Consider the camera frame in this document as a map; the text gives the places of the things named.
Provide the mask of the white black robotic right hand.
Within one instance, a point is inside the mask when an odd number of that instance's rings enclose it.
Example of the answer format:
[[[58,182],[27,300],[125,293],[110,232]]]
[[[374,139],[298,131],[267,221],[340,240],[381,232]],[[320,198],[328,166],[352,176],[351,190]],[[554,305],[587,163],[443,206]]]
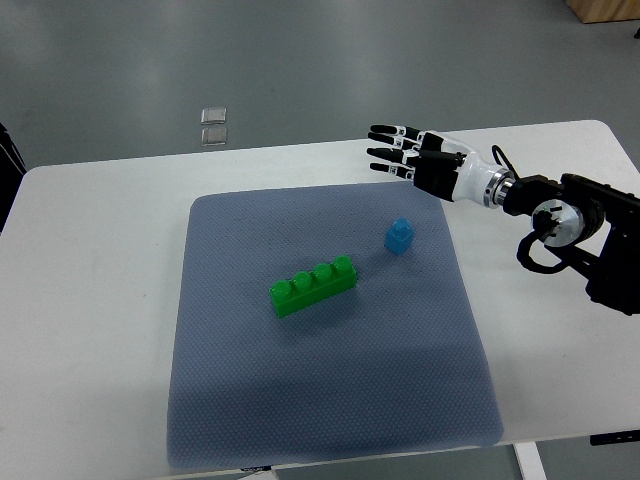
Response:
[[[370,169],[407,180],[441,200],[470,200],[497,208],[515,183],[512,171],[439,132],[373,125],[368,138],[380,143],[367,150],[376,159]]]

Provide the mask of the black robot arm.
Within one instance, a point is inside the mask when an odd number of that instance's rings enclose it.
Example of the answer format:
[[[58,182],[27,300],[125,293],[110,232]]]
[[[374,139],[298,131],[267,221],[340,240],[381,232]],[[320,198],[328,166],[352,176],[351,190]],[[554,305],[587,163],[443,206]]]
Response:
[[[586,279],[590,300],[639,313],[639,199],[608,184],[565,173],[508,180],[496,200],[505,213],[531,218],[516,258],[527,270],[571,268]]]

